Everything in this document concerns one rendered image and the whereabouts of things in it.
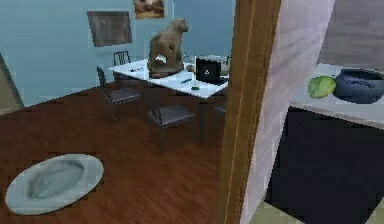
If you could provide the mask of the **black grey-seated chair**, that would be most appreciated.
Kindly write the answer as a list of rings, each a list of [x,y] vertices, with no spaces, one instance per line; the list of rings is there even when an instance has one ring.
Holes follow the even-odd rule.
[[[214,118],[214,124],[215,124],[215,131],[219,131],[219,115],[225,115],[226,114],[226,106],[225,105],[218,105],[214,107],[215,110],[215,118]]]
[[[154,124],[159,129],[159,151],[163,150],[165,128],[176,126],[194,118],[195,114],[182,105],[150,107],[148,110],[148,125]]]
[[[113,65],[119,66],[126,63],[130,63],[130,56],[128,51],[118,51],[113,54]],[[126,76],[121,73],[114,72],[113,73],[114,80],[118,84],[125,84],[125,85],[134,85],[138,83],[138,80],[129,76]]]
[[[106,105],[107,113],[111,119],[116,121],[117,115],[115,106],[128,102],[138,101],[141,98],[141,94],[133,88],[120,88],[117,90],[110,90],[107,87],[105,73],[99,66],[96,67],[97,75],[100,83],[100,88],[104,95],[104,102]]]

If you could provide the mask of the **white dining table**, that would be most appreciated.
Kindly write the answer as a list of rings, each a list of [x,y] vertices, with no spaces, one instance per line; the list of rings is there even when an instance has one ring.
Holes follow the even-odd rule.
[[[146,81],[147,83],[152,85],[165,87],[177,92],[185,93],[185,94],[199,98],[200,99],[199,133],[200,133],[200,140],[203,141],[206,133],[206,116],[204,112],[204,105],[206,104],[207,100],[210,97],[224,90],[228,86],[229,76],[228,75],[221,76],[223,78],[228,78],[228,81],[224,82],[222,85],[213,85],[206,82],[198,81],[193,72],[188,72],[186,70],[188,63],[185,63],[184,69],[182,71],[165,78],[154,79],[149,77],[147,62],[148,62],[147,59],[142,59],[139,61],[126,63],[119,66],[112,66],[112,67],[109,67],[109,70],[124,74],[126,76],[129,76],[135,79],[139,79],[141,81]],[[131,69],[137,69],[137,68],[144,68],[144,70],[130,72]],[[189,81],[184,84],[180,84],[183,80],[186,80],[186,79],[192,79],[192,81]],[[199,90],[197,91],[191,90],[191,87],[193,86],[199,87]]]

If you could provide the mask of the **black laptop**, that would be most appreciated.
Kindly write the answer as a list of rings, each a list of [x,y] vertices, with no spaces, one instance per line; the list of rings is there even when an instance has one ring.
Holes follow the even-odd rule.
[[[221,74],[221,64],[217,61],[196,59],[196,79],[213,85],[222,85],[228,81],[228,78],[223,78]]]

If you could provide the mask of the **brown animal statue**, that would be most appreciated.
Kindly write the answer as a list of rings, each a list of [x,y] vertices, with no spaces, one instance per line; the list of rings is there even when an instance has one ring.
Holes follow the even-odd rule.
[[[181,42],[183,33],[187,31],[185,19],[176,18],[152,37],[147,62],[150,78],[164,78],[184,69]]]

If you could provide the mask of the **brown framed picture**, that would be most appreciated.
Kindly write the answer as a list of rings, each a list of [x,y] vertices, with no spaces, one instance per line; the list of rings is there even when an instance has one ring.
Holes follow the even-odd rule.
[[[133,4],[136,19],[159,19],[164,17],[164,0],[134,0]]]

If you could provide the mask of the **dark grey framed picture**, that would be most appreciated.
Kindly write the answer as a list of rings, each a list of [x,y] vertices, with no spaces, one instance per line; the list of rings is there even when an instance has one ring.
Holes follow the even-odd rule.
[[[88,11],[87,16],[95,47],[132,42],[128,11]]]

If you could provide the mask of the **green lettuce head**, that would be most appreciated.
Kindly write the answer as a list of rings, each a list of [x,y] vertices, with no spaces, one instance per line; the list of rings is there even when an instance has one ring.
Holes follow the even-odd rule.
[[[308,83],[308,94],[311,98],[321,99],[327,97],[336,88],[336,82],[329,76],[312,78]]]

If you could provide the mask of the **black counter cabinet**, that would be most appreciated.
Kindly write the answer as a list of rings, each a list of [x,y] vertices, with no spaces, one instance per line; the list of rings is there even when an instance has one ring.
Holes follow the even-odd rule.
[[[342,69],[319,64],[311,76]],[[384,200],[384,96],[313,99],[308,83],[291,98],[265,201],[304,224],[368,224]]]

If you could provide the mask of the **dark blue bowl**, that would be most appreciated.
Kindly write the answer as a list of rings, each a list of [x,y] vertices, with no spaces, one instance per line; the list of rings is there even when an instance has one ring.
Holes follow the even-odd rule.
[[[364,69],[342,69],[333,95],[355,104],[373,104],[384,96],[384,74]]]

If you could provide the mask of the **tan door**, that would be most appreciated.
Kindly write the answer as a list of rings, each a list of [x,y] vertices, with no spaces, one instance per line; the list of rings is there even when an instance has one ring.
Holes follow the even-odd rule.
[[[13,77],[0,53],[0,115],[24,108],[24,103]]]

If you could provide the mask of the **brown wooden door frame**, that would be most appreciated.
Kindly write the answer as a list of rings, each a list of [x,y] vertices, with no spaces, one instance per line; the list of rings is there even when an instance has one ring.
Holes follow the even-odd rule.
[[[240,224],[282,0],[236,0],[216,224]]]

